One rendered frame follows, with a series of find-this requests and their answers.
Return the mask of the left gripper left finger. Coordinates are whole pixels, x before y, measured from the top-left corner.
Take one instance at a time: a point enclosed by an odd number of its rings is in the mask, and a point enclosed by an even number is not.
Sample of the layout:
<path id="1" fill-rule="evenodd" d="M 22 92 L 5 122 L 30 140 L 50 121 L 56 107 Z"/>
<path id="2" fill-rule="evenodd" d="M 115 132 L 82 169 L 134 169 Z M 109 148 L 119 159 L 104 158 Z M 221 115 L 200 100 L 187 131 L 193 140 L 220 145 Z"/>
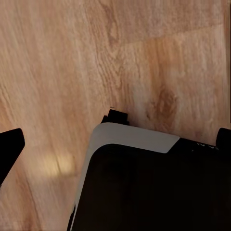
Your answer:
<path id="1" fill-rule="evenodd" d="M 25 147 L 21 128 L 0 133 L 0 186 Z"/>

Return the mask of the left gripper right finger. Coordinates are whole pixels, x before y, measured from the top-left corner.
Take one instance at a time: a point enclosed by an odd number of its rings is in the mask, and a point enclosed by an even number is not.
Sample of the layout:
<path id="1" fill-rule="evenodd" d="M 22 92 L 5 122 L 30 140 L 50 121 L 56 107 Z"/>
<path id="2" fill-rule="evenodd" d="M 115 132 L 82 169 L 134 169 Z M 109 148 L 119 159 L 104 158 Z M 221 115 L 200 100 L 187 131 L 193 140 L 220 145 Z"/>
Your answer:
<path id="1" fill-rule="evenodd" d="M 218 131 L 216 146 L 231 166 L 231 130 L 220 128 Z"/>

